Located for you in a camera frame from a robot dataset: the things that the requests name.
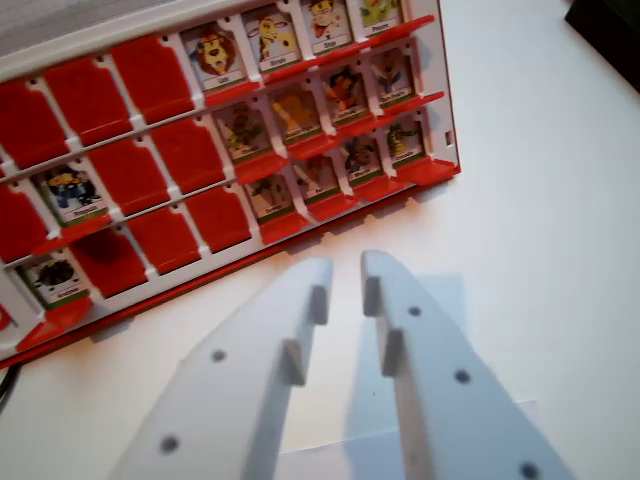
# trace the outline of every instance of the character card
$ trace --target character card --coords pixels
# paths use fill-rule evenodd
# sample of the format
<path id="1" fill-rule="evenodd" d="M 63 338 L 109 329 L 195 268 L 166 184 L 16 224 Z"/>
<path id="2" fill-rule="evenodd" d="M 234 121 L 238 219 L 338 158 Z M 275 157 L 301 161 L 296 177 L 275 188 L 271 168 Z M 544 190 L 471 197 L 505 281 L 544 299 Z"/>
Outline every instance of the character card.
<path id="1" fill-rule="evenodd" d="M 387 145 L 394 167 L 426 155 L 420 122 L 410 116 L 394 120 L 387 130 Z"/>
<path id="2" fill-rule="evenodd" d="M 80 164 L 53 167 L 34 175 L 31 181 L 63 227 L 107 211 L 102 194 Z"/>
<path id="3" fill-rule="evenodd" d="M 260 71 L 267 73 L 300 61 L 291 19 L 275 4 L 250 10 L 242 18 Z"/>
<path id="4" fill-rule="evenodd" d="M 411 65 L 399 48 L 371 57 L 380 107 L 386 108 L 414 95 Z"/>
<path id="5" fill-rule="evenodd" d="M 272 149 L 260 111 L 250 109 L 242 102 L 214 115 L 233 163 L 243 162 Z"/>
<path id="6" fill-rule="evenodd" d="M 302 0 L 300 8 L 314 55 L 353 41 L 345 0 Z"/>
<path id="7" fill-rule="evenodd" d="M 265 223 L 294 210 L 291 193 L 282 175 L 269 175 L 246 187 L 258 223 Z"/>
<path id="8" fill-rule="evenodd" d="M 289 85 L 271 97 L 285 145 L 322 131 L 313 94 L 300 85 Z"/>
<path id="9" fill-rule="evenodd" d="M 311 204 L 340 192 L 331 158 L 318 155 L 293 164 L 304 203 Z"/>
<path id="10" fill-rule="evenodd" d="M 89 294 L 68 255 L 65 251 L 52 252 L 16 268 L 29 290 L 47 310 Z"/>
<path id="11" fill-rule="evenodd" d="M 345 142 L 340 150 L 345 157 L 344 168 L 351 185 L 357 185 L 383 173 L 375 142 L 367 136 Z"/>
<path id="12" fill-rule="evenodd" d="M 360 15 L 366 37 L 402 23 L 400 0 L 360 0 Z"/>
<path id="13" fill-rule="evenodd" d="M 368 113 L 362 76 L 349 65 L 322 77 L 327 92 L 329 113 L 334 125 L 342 125 Z"/>
<path id="14" fill-rule="evenodd" d="M 216 22 L 185 30 L 180 37 L 203 90 L 228 87 L 247 77 L 233 34 Z"/>

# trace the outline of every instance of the white tabletop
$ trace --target white tabletop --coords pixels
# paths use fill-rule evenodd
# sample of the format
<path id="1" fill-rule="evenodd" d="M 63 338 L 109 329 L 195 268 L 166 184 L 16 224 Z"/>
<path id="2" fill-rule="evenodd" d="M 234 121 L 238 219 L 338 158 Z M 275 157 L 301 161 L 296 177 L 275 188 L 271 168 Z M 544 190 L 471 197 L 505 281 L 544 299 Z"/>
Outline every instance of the white tabletop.
<path id="1" fill-rule="evenodd" d="M 360 307 L 365 249 L 429 276 L 578 478 L 637 476 L 640 96 L 564 23 L 569 2 L 443 3 L 462 174 L 26 365 L 0 416 L 1 478 L 106 477 L 176 362 L 310 255 L 335 262 L 330 323 L 282 450 L 393 428 Z"/>

